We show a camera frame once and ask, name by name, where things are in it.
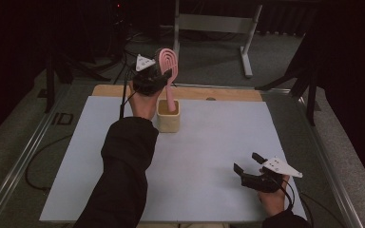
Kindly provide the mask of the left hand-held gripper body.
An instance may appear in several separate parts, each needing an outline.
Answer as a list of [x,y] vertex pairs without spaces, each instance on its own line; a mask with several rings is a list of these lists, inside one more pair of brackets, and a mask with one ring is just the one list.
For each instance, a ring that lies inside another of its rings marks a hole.
[[156,59],[149,59],[141,54],[137,56],[135,71],[132,77],[133,89],[145,96],[162,90],[168,80],[168,74],[162,73]]

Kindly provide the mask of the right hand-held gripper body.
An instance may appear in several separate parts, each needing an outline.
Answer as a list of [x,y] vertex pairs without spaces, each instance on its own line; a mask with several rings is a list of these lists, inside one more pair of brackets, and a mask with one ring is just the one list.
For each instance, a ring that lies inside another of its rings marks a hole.
[[241,185],[263,192],[274,193],[282,185],[282,176],[292,176],[302,178],[301,172],[279,158],[266,159],[267,162],[261,164],[261,174],[259,176],[244,174],[240,177]]

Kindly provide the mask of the pink hairbrush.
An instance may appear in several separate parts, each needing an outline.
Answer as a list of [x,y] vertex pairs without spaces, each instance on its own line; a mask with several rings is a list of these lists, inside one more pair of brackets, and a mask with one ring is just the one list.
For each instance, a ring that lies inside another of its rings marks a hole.
[[170,48],[162,48],[158,54],[158,63],[162,74],[170,73],[166,81],[165,92],[168,110],[173,112],[176,110],[171,85],[178,76],[178,57]]

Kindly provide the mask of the black tripod stand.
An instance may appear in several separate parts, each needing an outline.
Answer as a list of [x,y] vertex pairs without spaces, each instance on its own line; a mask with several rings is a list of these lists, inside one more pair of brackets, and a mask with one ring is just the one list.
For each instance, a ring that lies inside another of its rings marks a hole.
[[314,41],[311,32],[307,32],[300,43],[285,73],[278,79],[255,87],[255,90],[267,91],[287,81],[296,79],[289,91],[293,98],[300,98],[308,91],[306,102],[306,118],[311,126],[315,126],[314,111],[317,93],[317,67],[321,60],[320,42]]
[[56,44],[53,34],[50,32],[44,40],[45,46],[45,67],[46,67],[46,94],[47,99],[46,113],[49,113],[55,104],[55,79],[54,75],[59,77],[59,80],[65,84],[71,84],[73,75],[70,67],[82,71],[85,75],[102,82],[108,82],[109,79],[99,75],[92,69],[84,66],[77,60],[66,55]]

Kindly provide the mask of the aluminium floor rail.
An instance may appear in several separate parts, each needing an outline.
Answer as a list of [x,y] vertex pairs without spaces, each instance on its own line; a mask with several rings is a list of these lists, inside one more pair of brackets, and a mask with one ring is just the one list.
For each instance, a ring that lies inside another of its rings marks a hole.
[[[307,95],[298,98],[306,115]],[[365,178],[365,169],[339,123],[322,90],[316,93],[315,126],[310,125],[317,156],[348,228],[364,228],[357,212],[357,181]]]
[[55,101],[51,107],[51,110],[46,113],[40,123],[37,125],[35,131],[33,132],[31,138],[29,139],[27,145],[23,149],[22,153],[18,157],[16,163],[10,169],[3,183],[0,186],[0,215],[4,208],[6,207],[13,191],[15,190],[19,180],[22,178],[27,165],[29,164],[31,157],[36,152],[41,140],[43,140],[51,121],[53,120],[54,114],[56,112],[59,103],[67,95],[70,89],[70,85],[60,85],[59,89],[54,96]]

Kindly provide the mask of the person's left hand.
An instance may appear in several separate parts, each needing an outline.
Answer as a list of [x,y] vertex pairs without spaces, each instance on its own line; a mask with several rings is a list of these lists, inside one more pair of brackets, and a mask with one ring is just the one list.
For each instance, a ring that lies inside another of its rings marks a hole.
[[154,118],[157,108],[157,101],[159,96],[162,94],[162,91],[159,90],[151,96],[145,96],[134,90],[132,81],[128,82],[128,86],[130,90],[128,102],[130,104],[133,116],[151,121]]

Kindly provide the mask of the beige square cup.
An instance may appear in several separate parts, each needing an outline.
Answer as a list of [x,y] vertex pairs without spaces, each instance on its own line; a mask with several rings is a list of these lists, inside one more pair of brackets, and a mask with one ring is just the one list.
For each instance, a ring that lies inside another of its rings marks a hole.
[[168,109],[167,100],[159,100],[157,105],[157,126],[162,133],[176,133],[180,129],[180,103],[174,101],[175,110]]

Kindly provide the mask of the person's right hand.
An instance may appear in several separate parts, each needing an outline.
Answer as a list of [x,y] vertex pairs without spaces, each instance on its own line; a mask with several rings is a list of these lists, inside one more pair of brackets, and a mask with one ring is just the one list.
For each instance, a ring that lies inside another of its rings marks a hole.
[[259,201],[269,217],[275,216],[285,210],[286,186],[289,176],[282,176],[282,185],[274,193],[258,192]]

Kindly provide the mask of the white table mat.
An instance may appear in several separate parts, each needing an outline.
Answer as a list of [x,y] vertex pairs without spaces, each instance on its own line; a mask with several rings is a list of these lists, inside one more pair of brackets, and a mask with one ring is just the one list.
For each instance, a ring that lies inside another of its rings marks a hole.
[[[103,172],[106,132],[119,118],[118,97],[88,97],[40,219],[73,222]],[[242,186],[239,165],[259,172],[252,159],[283,159],[284,151],[264,102],[181,100],[176,133],[159,135],[146,171],[144,223],[254,222],[265,217],[254,190]]]

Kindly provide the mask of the white metal stand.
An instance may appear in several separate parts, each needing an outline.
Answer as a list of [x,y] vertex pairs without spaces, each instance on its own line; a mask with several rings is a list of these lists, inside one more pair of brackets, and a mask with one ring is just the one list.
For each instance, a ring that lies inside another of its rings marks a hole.
[[180,31],[195,30],[195,31],[212,31],[212,32],[227,32],[236,34],[246,34],[247,40],[245,45],[240,48],[240,57],[244,75],[247,78],[253,76],[253,70],[248,55],[259,16],[262,10],[262,4],[256,4],[255,11],[251,18],[216,16],[216,15],[198,15],[191,13],[180,12],[181,0],[175,1],[174,13],[174,43],[173,50],[176,54],[180,51]]

